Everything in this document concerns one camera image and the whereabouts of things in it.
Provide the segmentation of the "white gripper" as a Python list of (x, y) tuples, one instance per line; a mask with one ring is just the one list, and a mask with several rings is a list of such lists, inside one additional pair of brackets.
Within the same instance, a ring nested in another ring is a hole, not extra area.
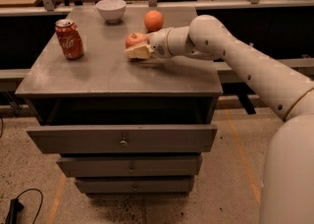
[(162, 28), (156, 32), (146, 33), (145, 38), (150, 46), (147, 43), (131, 46), (126, 50), (127, 56), (130, 59), (140, 60), (149, 59), (152, 54), (161, 59), (172, 58), (173, 55), (168, 45), (168, 35), (170, 31), (171, 28)]

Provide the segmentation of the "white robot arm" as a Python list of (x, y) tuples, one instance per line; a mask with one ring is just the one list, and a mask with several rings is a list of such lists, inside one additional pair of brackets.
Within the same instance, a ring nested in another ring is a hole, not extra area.
[(238, 40), (209, 15), (152, 32), (126, 53), (131, 59), (223, 59), (284, 121), (268, 145), (259, 224), (314, 224), (313, 81)]

